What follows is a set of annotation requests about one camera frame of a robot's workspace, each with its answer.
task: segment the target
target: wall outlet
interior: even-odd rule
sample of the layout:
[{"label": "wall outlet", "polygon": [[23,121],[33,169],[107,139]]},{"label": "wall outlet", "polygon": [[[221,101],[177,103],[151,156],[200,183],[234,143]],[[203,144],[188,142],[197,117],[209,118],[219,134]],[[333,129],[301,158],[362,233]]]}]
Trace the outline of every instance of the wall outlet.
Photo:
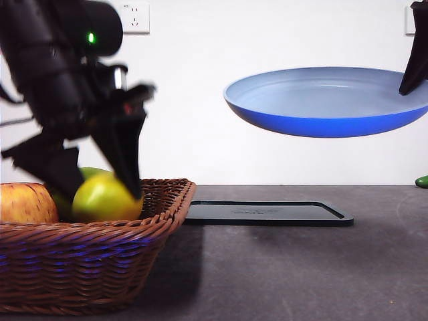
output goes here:
[{"label": "wall outlet", "polygon": [[119,16],[124,33],[150,33],[150,6],[144,1],[121,1]]}]

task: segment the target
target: black tray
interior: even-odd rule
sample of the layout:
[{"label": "black tray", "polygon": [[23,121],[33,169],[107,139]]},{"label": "black tray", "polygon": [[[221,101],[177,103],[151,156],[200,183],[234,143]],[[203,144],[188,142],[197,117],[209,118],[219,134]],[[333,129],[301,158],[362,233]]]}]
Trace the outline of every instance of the black tray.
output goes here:
[{"label": "black tray", "polygon": [[354,218],[317,201],[195,200],[191,202],[185,224],[350,226]]}]

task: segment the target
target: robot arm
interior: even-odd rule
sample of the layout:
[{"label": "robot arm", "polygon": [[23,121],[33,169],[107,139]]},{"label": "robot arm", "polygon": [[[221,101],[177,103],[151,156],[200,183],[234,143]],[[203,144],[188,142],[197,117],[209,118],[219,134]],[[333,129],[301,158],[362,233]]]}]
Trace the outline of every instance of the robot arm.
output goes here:
[{"label": "robot arm", "polygon": [[1,154],[69,199],[83,178],[78,149],[66,149],[63,142],[85,136],[94,139],[134,197],[141,194],[138,137],[146,116],[143,102],[152,98],[154,87],[126,90],[126,67],[98,61],[118,51],[122,36],[120,18],[106,3],[0,1],[1,51],[43,128]]}]

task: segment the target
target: table surface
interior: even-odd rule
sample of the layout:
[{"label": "table surface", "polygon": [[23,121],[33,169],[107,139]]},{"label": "table surface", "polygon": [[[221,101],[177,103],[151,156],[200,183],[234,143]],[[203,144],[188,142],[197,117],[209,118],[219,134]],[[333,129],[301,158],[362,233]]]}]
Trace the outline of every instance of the table surface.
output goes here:
[{"label": "table surface", "polygon": [[428,190],[199,186],[195,199],[321,201],[352,227],[184,225],[126,310],[0,320],[427,321]]}]

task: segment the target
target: wicker basket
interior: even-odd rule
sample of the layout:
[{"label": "wicker basket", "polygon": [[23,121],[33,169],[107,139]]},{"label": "wicker basket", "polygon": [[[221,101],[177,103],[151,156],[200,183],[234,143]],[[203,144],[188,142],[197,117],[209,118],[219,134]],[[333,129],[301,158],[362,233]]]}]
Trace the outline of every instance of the wicker basket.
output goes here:
[{"label": "wicker basket", "polygon": [[0,312],[99,314],[127,307],[196,185],[142,180],[141,220],[0,225]]}]

